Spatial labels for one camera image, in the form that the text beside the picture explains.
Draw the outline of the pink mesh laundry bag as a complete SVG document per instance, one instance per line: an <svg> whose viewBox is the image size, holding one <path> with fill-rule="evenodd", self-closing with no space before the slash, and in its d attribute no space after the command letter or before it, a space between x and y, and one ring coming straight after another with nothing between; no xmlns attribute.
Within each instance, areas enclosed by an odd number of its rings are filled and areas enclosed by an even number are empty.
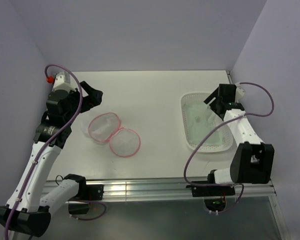
<svg viewBox="0 0 300 240"><path fill-rule="evenodd" d="M112 153L121 158L134 156L141 147L137 132L122 126L114 112L93 112L83 117L82 133L99 145L108 145Z"/></svg>

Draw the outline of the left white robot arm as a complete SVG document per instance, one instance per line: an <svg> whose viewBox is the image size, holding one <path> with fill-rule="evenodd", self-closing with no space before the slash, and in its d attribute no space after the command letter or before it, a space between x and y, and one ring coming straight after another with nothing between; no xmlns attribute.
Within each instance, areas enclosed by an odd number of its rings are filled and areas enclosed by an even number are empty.
<svg viewBox="0 0 300 240"><path fill-rule="evenodd" d="M25 171L5 205L0 206L4 238L10 232L41 237L53 214L67 201L84 201L88 196L86 179L68 174L50 193L41 196L51 168L72 133L71 125L80 113L99 106L103 92L85 81L78 88L53 90L46 100L46 111L37 127L32 152Z"/></svg>

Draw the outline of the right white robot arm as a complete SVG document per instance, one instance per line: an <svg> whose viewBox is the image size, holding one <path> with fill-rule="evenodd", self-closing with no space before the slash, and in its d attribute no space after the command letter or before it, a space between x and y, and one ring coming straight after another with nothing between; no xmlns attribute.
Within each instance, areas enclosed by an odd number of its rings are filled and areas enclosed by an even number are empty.
<svg viewBox="0 0 300 240"><path fill-rule="evenodd" d="M272 144L264 143L254 131L247 118L250 113L237 100L242 96L238 88L237 84L220 84L204 101L222 119L222 123L208 133L204 140L216 130L227 126L237 145L232 162L228 168L212 170L203 183L186 179L189 187L206 188L210 194L217 195L223 188L268 184L271 179L275 149Z"/></svg>

